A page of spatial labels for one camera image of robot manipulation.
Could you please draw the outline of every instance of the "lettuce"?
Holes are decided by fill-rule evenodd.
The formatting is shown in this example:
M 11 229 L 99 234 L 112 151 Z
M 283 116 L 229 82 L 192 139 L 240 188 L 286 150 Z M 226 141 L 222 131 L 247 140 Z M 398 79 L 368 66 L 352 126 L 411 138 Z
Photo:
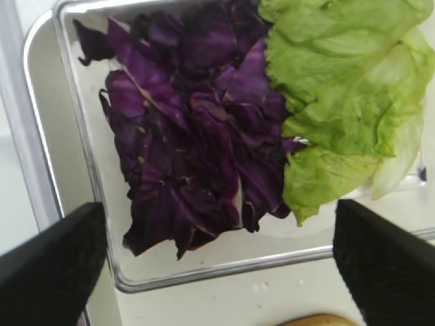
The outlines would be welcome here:
M 289 157 L 284 198 L 299 223 L 367 181 L 393 190 L 421 144 L 422 98 L 435 54 L 415 28 L 432 0 L 263 0 L 274 23 L 267 73 L 291 116 L 283 137 L 311 146 Z

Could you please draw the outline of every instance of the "red cabbage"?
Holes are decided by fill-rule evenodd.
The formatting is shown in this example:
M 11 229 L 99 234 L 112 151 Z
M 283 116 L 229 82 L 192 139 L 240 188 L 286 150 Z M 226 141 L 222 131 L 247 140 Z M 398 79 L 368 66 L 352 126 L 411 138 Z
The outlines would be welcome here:
M 173 240 L 177 257 L 220 234 L 259 230 L 282 198 L 288 117 L 265 73 L 269 25 L 249 0 L 211 2 L 185 14 L 109 19 L 107 34 L 75 27 L 84 65 L 117 58 L 99 93 L 130 185 L 124 245 L 139 255 Z

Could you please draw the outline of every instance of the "glass tray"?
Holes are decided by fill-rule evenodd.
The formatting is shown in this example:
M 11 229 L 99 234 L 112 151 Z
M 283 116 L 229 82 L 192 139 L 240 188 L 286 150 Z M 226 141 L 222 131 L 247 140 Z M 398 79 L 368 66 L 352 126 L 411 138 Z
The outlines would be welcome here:
M 122 237 L 131 224 L 130 201 L 119 168 L 114 136 L 105 120 L 98 99 L 104 88 L 112 62 L 93 62 L 83 67 L 77 60 L 80 46 L 72 27 L 78 19 L 86 26 L 105 31 L 106 18 L 126 20 L 138 12 L 155 10 L 182 10 L 198 0 L 145 0 L 145 1 L 63 1 L 53 11 L 56 34 L 60 45 L 67 79 L 73 96 L 75 114 L 88 163 L 94 199 L 102 201 L 107 215 L 109 262 L 116 287 L 126 293 L 136 293 L 197 280 L 251 272 L 288 264 L 325 259 L 332 256 L 331 243 L 334 233 L 334 203 L 322 207 L 318 217 L 297 228 L 292 216 L 278 220 L 266 216 L 261 231 L 250 234 L 244 230 L 229 232 L 216 241 L 177 261 L 175 245 L 166 241 L 139 257 L 122 246 Z M 398 189 L 417 188 L 426 182 L 426 169 L 422 157 Z M 417 235 L 430 239 L 435 236 L 431 228 L 435 223 L 409 223 L 404 210 L 396 214 L 390 208 L 406 200 L 417 202 L 424 188 L 408 192 L 395 192 L 384 200 L 371 202 L 364 198 L 366 187 L 349 194 L 361 198 L 366 206 L 384 215 Z

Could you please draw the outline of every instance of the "clear plastic container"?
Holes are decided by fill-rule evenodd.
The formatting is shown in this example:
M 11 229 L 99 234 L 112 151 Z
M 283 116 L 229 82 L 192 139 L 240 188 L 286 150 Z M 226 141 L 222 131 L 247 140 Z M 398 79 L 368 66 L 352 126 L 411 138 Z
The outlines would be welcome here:
M 65 1 L 54 10 L 54 22 L 60 51 L 73 96 L 78 128 L 95 200 L 104 203 L 109 239 L 109 260 L 117 288 L 134 293 L 182 283 L 250 272 L 265 268 L 296 264 L 331 257 L 334 232 L 334 203 L 325 205 L 318 217 L 309 220 L 305 227 L 297 228 L 292 217 L 277 220 L 265 217 L 262 231 L 249 234 L 243 230 L 220 236 L 207 246 L 176 259 L 172 242 L 166 241 L 139 257 L 122 246 L 122 237 L 131 224 L 128 191 L 119 169 L 113 134 L 103 115 L 97 93 L 104 88 L 105 77 L 113 68 L 110 62 L 94 62 L 83 67 L 77 57 L 81 55 L 75 32 L 74 18 L 89 27 L 105 30 L 108 17 L 125 20 L 138 12 L 156 10 L 182 10 L 198 0 L 147 0 L 147 1 Z M 419 187 L 425 183 L 425 167 L 420 158 L 416 167 L 404 180 L 401 189 Z M 350 194 L 364 195 L 364 188 Z M 395 200 L 420 194 L 411 190 L 402 192 Z M 391 197 L 378 203 L 363 199 L 367 206 L 383 212 L 391 206 Z M 432 238 L 435 223 L 408 223 L 407 216 L 394 217 L 398 224 L 424 238 Z

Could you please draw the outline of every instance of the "green lettuce leaf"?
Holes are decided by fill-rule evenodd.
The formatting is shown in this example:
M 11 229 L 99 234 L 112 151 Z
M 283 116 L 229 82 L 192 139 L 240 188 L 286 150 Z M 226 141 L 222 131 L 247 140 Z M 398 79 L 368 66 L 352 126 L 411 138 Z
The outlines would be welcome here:
M 312 146 L 293 156 L 284 170 L 285 202 L 298 225 L 319 212 L 319 207 L 342 197 L 373 176 L 381 163 L 371 156 L 345 156 Z
M 268 38 L 266 53 L 272 85 L 294 113 L 283 136 L 300 136 L 343 155 L 394 157 L 378 133 L 389 133 L 384 115 L 402 93 L 425 85 L 406 71 L 395 72 L 412 56 L 401 38 L 426 19 L 433 1 L 306 0 L 282 14 Z
M 369 180 L 384 196 L 409 172 L 435 62 L 415 27 L 433 9 L 433 0 L 262 0 L 274 23 L 267 73 L 292 114 L 282 134 L 312 144 L 285 169 L 299 224 Z
M 423 97 L 435 71 L 435 52 L 417 29 L 407 33 L 401 42 L 411 49 L 411 55 L 402 58 L 402 64 L 391 71 L 408 78 L 406 85 L 400 88 L 401 94 L 397 94 L 401 101 L 396 101 L 381 120 L 379 130 L 390 132 L 378 134 L 380 144 L 394 148 L 396 156 L 384 160 L 377 171 L 373 181 L 373 199 L 392 191 L 405 178 L 419 155 L 424 117 L 419 99 Z

